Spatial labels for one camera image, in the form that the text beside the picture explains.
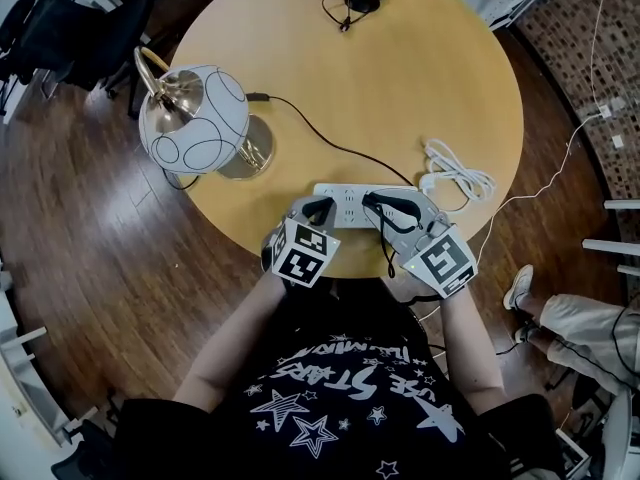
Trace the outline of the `black star print t-shirt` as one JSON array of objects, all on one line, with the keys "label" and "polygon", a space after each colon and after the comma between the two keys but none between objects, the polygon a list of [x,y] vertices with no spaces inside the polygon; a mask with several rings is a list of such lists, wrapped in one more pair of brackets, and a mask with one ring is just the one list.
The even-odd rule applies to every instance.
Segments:
[{"label": "black star print t-shirt", "polygon": [[130,399],[116,480],[560,480],[546,400],[477,414],[390,295],[288,292],[206,412]]}]

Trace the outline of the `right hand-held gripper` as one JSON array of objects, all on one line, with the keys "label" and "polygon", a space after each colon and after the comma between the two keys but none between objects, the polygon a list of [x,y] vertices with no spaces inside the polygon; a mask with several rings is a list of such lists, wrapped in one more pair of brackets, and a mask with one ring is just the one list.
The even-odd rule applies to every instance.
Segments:
[{"label": "right hand-held gripper", "polygon": [[[396,252],[400,267],[441,299],[477,275],[476,258],[458,227],[421,191],[372,191],[363,196],[362,204],[371,209],[387,205],[377,207],[380,234]],[[434,217],[424,221],[427,215]]]}]

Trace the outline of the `brass table lamp white shade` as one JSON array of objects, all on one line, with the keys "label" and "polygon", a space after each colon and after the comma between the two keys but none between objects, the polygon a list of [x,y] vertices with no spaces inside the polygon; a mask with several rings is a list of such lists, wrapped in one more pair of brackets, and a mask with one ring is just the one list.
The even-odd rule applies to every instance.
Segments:
[{"label": "brass table lamp white shade", "polygon": [[244,180],[266,170],[275,140],[249,108],[266,95],[245,92],[215,65],[170,69],[146,47],[134,50],[134,61],[147,88],[138,121],[141,144],[164,172],[195,177],[216,172]]}]

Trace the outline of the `round wooden table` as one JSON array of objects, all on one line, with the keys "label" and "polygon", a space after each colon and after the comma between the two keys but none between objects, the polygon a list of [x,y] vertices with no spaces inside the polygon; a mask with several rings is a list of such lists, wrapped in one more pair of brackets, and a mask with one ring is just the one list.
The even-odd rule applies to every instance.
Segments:
[{"label": "round wooden table", "polygon": [[181,40],[173,65],[213,64],[248,92],[275,153],[247,181],[211,173],[188,191],[200,212],[258,253],[292,202],[325,183],[399,185],[425,170],[425,141],[446,144],[489,174],[491,199],[466,203],[439,183],[435,203],[465,239],[495,214],[518,169],[521,95],[493,33],[462,0],[384,0],[341,32],[339,0],[213,0]]}]

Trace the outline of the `person's right forearm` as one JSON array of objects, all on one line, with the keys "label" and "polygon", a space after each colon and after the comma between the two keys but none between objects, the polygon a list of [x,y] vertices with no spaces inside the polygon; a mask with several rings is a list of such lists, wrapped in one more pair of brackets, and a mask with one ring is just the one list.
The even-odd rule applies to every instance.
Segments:
[{"label": "person's right forearm", "polygon": [[489,333],[468,287],[440,305],[449,379],[477,414],[507,401]]}]

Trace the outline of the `white furniture frame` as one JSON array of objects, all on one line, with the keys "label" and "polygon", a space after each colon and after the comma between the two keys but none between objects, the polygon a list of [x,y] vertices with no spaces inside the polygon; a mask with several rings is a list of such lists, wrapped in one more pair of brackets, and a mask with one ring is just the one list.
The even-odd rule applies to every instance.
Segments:
[{"label": "white furniture frame", "polygon": [[69,419],[45,386],[35,368],[35,355],[25,346],[47,333],[45,327],[21,334],[6,292],[13,279],[0,259],[0,388],[8,397],[11,413],[21,428],[45,447],[61,448],[62,429]]},{"label": "white furniture frame", "polygon": [[[640,199],[615,199],[605,200],[603,208],[606,210],[632,210],[640,211]],[[620,241],[606,241],[597,239],[584,239],[582,247],[585,250],[593,250],[611,254],[626,255],[640,258],[640,243],[626,243]],[[626,276],[640,279],[640,267],[618,265],[617,272]]]}]

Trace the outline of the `person's left forearm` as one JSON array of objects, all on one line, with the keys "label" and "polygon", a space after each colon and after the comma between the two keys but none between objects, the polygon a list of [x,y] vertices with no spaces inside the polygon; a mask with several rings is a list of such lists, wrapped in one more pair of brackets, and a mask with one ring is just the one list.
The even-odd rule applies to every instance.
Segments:
[{"label": "person's left forearm", "polygon": [[224,399],[286,294],[283,280],[265,273],[196,356],[173,400],[210,412]]}]

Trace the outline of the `white power strip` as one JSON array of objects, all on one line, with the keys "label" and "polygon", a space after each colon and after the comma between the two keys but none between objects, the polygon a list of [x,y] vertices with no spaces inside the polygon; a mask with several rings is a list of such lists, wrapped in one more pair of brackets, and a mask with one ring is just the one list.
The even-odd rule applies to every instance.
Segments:
[{"label": "white power strip", "polygon": [[400,190],[402,193],[416,191],[416,188],[399,185],[317,183],[313,194],[331,197],[335,201],[337,205],[335,228],[375,229],[376,224],[367,217],[362,199],[367,193],[387,189]]}]

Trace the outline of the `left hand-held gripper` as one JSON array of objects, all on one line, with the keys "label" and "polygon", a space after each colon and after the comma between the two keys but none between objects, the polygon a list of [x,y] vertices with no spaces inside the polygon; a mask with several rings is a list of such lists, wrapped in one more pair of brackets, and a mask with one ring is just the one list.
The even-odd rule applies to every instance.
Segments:
[{"label": "left hand-held gripper", "polygon": [[296,199],[291,210],[262,242],[262,269],[307,288],[331,263],[340,246],[335,201],[326,196]]}]

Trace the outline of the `black office chair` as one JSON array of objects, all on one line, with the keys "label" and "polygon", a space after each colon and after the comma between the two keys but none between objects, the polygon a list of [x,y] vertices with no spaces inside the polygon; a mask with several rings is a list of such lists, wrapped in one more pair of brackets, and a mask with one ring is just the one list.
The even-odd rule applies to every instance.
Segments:
[{"label": "black office chair", "polygon": [[22,59],[58,82],[90,91],[133,55],[153,0],[128,0],[111,11],[72,0],[38,0],[20,41]]}]

